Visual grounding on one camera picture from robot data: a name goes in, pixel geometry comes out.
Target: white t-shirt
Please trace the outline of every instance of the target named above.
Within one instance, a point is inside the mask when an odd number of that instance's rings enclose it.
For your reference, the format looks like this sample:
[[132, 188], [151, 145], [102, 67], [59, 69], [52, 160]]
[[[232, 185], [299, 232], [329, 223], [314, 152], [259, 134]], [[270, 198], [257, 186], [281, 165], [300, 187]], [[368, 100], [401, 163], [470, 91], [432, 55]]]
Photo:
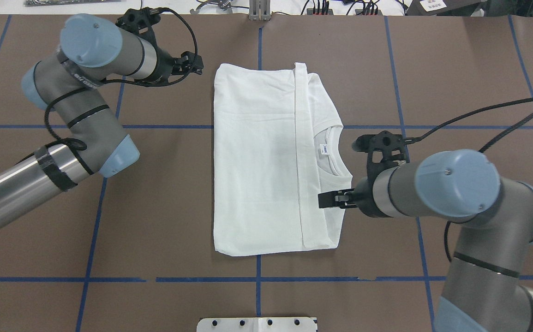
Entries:
[[317, 74], [222, 64], [215, 77], [214, 241], [230, 256], [336, 248], [344, 210], [317, 195], [351, 187], [342, 122]]

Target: white cloth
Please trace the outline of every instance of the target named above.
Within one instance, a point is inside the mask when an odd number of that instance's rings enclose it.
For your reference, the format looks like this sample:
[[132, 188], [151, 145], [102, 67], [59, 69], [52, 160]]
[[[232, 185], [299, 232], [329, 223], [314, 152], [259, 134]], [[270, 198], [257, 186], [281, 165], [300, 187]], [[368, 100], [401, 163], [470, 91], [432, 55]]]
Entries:
[[317, 194], [350, 188], [353, 177], [319, 76], [304, 63], [276, 71], [223, 64], [214, 112], [215, 249], [249, 256], [336, 248], [344, 210], [320, 209]]

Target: brown table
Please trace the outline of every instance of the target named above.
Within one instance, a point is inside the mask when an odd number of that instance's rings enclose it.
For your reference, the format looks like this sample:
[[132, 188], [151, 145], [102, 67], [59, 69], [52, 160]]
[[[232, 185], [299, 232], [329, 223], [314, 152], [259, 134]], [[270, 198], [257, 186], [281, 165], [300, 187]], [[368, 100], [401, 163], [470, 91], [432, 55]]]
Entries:
[[[55, 49], [65, 19], [0, 16], [0, 172], [51, 141], [20, 80]], [[201, 317], [309, 315], [322, 332], [430, 331], [448, 269], [441, 220], [349, 210], [336, 250], [247, 258], [214, 251], [215, 71], [225, 62], [263, 70], [307, 63], [346, 126], [341, 154], [356, 183], [365, 155], [350, 143], [359, 135], [420, 135], [533, 94], [533, 19], [186, 19], [205, 61], [202, 76], [170, 88], [100, 89], [140, 160], [110, 179], [90, 177], [0, 231], [0, 330], [190, 332]], [[173, 17], [156, 35], [173, 54], [192, 48]], [[464, 120], [410, 146], [410, 156], [478, 149], [531, 111], [521, 105]], [[533, 121], [486, 155], [503, 176], [533, 185]], [[453, 227], [452, 246], [457, 235]], [[523, 275], [533, 287], [533, 247]]]

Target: clothing tag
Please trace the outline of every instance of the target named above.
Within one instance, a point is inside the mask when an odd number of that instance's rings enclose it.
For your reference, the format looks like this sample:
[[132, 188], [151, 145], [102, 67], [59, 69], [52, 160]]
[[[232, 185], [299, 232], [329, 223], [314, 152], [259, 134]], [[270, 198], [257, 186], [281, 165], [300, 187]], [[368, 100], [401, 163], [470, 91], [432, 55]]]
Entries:
[[424, 8], [424, 10], [427, 12], [447, 7], [443, 0], [422, 0], [420, 4], [422, 5], [422, 8]]
[[327, 144], [320, 144], [319, 145], [319, 152], [321, 154], [329, 155], [330, 153], [328, 153], [328, 145]]

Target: robotic arm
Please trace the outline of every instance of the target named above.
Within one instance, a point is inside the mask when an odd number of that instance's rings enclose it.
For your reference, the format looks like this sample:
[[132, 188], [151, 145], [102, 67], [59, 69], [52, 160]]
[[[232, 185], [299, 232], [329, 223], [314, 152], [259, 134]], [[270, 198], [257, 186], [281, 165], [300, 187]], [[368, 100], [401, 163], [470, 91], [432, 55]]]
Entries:
[[[195, 53], [184, 52], [178, 59], [157, 46], [152, 25], [165, 11], [185, 23]], [[139, 158], [96, 88], [114, 82], [168, 86], [202, 69], [194, 33], [172, 9], [129, 9], [116, 25], [88, 14], [70, 17], [58, 50], [22, 78], [24, 94], [45, 110], [45, 124], [57, 140], [0, 174], [0, 228], [95, 172], [110, 177]], [[106, 80], [113, 73], [135, 80]], [[169, 82], [171, 75], [181, 77]], [[53, 107], [72, 131], [71, 138], [61, 139], [48, 125]]]
[[[407, 163], [401, 135], [363, 135], [367, 177], [355, 189], [319, 195], [320, 208], [370, 217], [435, 216], [462, 231], [442, 292], [437, 332], [532, 332], [533, 290], [519, 285], [533, 244], [533, 187], [500, 177], [484, 154], [443, 151]], [[374, 153], [383, 154], [372, 162]]]

